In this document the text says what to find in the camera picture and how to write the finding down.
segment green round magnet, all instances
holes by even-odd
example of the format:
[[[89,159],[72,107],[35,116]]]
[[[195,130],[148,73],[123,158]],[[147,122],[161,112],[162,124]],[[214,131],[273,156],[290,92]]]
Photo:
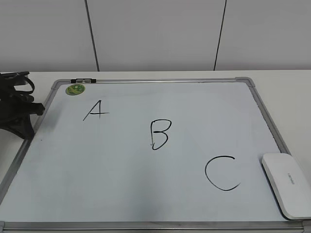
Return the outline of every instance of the green round magnet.
[[[66,88],[66,94],[70,96],[80,95],[85,89],[82,84],[74,84]]]

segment black marker writing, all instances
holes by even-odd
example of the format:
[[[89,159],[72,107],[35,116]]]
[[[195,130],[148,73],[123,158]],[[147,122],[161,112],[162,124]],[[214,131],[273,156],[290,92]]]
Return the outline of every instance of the black marker writing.
[[[208,175],[207,175],[207,166],[208,166],[208,164],[209,164],[210,162],[212,162],[214,159],[219,159],[219,158],[230,158],[230,159],[235,159],[234,157],[232,157],[232,156],[227,156],[227,155],[216,156],[216,157],[212,158],[211,160],[209,160],[209,161],[207,162],[207,164],[206,164],[206,166],[205,166],[205,175],[206,175],[206,178],[208,179],[208,181],[209,181],[212,185],[214,185],[216,188],[218,188],[218,189],[220,189],[220,190],[223,190],[223,191],[230,191],[230,190],[232,190],[232,189],[235,189],[235,188],[238,187],[241,183],[238,183],[238,184],[237,184],[236,186],[234,186],[233,188],[230,188],[230,189],[223,189],[223,188],[220,188],[220,187],[218,187],[217,185],[215,185],[215,184],[210,180],[210,178],[208,177]]]
[[[98,113],[91,113],[92,110],[96,107],[96,105],[99,104],[99,112]],[[83,121],[87,118],[88,115],[92,114],[92,115],[99,115],[99,118],[101,118],[101,114],[106,114],[106,113],[102,113],[101,112],[101,105],[102,105],[102,101],[99,100],[96,102],[96,104],[91,108],[91,110],[87,113],[86,117],[83,119]]]
[[[157,121],[160,121],[160,120],[168,121],[170,123],[170,125],[166,129],[164,129],[162,131],[153,131],[153,129],[152,129],[153,123],[155,123]],[[167,131],[171,127],[171,125],[172,125],[172,122],[170,120],[166,120],[166,119],[158,119],[158,120],[154,120],[154,121],[151,122],[151,124],[150,124],[150,133],[151,133],[151,146],[152,146],[153,150],[160,149],[169,140],[169,136],[165,133],[165,131]],[[154,133],[161,133],[161,134],[164,134],[165,137],[166,137],[164,143],[162,143],[162,145],[157,147],[157,148],[155,148],[154,135],[153,135]]]

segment whiteboard eraser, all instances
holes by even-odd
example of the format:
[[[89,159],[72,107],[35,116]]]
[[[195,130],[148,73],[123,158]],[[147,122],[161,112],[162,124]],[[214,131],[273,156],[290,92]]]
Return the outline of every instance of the whiteboard eraser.
[[[311,219],[311,187],[296,160],[289,154],[265,154],[262,165],[283,215]]]

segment whiteboard surface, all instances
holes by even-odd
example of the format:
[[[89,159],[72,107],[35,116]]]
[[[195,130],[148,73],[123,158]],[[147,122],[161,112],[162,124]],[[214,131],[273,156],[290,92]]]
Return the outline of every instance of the whiteboard surface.
[[[2,204],[0,220],[284,221],[261,168],[277,145],[244,83],[62,85]],[[98,101],[101,111],[83,118]],[[98,105],[92,111],[98,112]],[[152,150],[150,124],[169,119]],[[168,127],[154,123],[154,130]],[[154,134],[155,145],[165,139]],[[205,166],[216,156],[219,158]]]

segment gray line on wall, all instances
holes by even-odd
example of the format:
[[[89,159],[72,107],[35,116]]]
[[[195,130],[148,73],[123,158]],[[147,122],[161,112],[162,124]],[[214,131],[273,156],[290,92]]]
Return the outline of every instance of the gray line on wall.
[[[217,51],[216,51],[216,57],[215,57],[215,63],[214,63],[214,69],[216,69],[216,63],[217,63],[217,57],[218,57],[218,51],[219,51],[219,45],[220,45],[220,38],[222,37],[222,31],[223,31],[223,25],[224,25],[224,18],[225,18],[225,9],[227,7],[227,0],[225,0],[225,6],[224,6],[224,12],[223,12],[223,19],[222,24],[220,26],[220,32],[219,32],[219,38],[218,38],[218,45],[217,45]]]
[[[97,59],[97,52],[96,52],[96,47],[95,47],[94,35],[93,35],[93,30],[92,30],[91,18],[89,16],[89,11],[88,11],[87,0],[84,0],[84,3],[86,5],[87,20],[88,20],[89,31],[91,33],[91,39],[92,39],[92,45],[93,45],[93,50],[94,50],[94,57],[95,57],[96,67],[97,67],[97,71],[100,71],[99,70],[99,65],[98,65],[98,59]]]

